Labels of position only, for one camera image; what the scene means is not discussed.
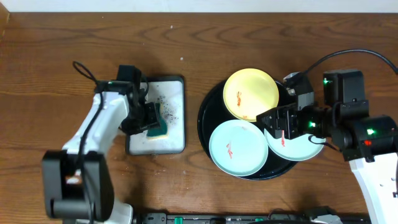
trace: black tray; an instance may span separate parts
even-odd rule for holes
[[[198,115],[198,135],[200,143],[205,150],[207,156],[211,159],[209,152],[209,141],[210,136],[213,131],[221,123],[229,121],[235,118],[225,107],[223,99],[223,89],[226,81],[222,81],[217,84],[210,92],[207,94],[203,100]],[[279,104],[278,106],[286,105],[294,102],[294,99],[288,95],[286,90],[282,87],[282,84],[275,81],[279,90]],[[264,166],[257,171],[255,174],[240,177],[247,180],[268,180],[278,177],[296,165],[297,162],[288,161],[277,156],[270,148],[268,148],[268,158]]]

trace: red stain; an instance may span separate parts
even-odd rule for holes
[[[282,146],[285,147],[285,131],[282,130]]]
[[[240,91],[236,94],[236,97],[238,97],[238,107],[241,106],[241,95],[242,93]]]
[[[232,159],[232,151],[231,151],[231,147],[232,147],[232,144],[231,144],[231,141],[229,141],[229,144],[228,145],[226,145],[226,147],[228,148],[228,154],[229,154],[229,157]]]

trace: white wall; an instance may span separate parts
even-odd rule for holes
[[[0,0],[10,12],[398,12],[398,0]]]

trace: wooden tabletop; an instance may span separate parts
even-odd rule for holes
[[[136,210],[253,214],[328,205],[367,212],[338,152],[325,148],[276,179],[241,180],[204,153],[197,115],[211,88],[242,68],[282,79],[356,47],[398,63],[398,15],[12,13],[0,44],[0,223],[54,222],[44,212],[40,161],[75,134],[93,100],[93,83],[74,71],[73,60],[98,79],[114,79],[120,64],[149,76],[185,77],[185,150],[128,156],[120,135],[108,154],[116,195]],[[322,72],[341,68],[364,72],[372,115],[398,120],[398,77],[371,55],[342,55],[314,69],[309,77],[318,100]]]

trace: sponge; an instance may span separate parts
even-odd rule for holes
[[[163,119],[163,117],[161,116],[161,113],[160,113],[160,108],[163,109],[163,105],[160,104],[160,103],[156,103],[155,107],[156,107],[157,113],[159,114],[160,127],[159,128],[152,128],[152,129],[148,130],[147,139],[167,138],[167,136],[169,135],[168,132],[167,132],[167,123]]]

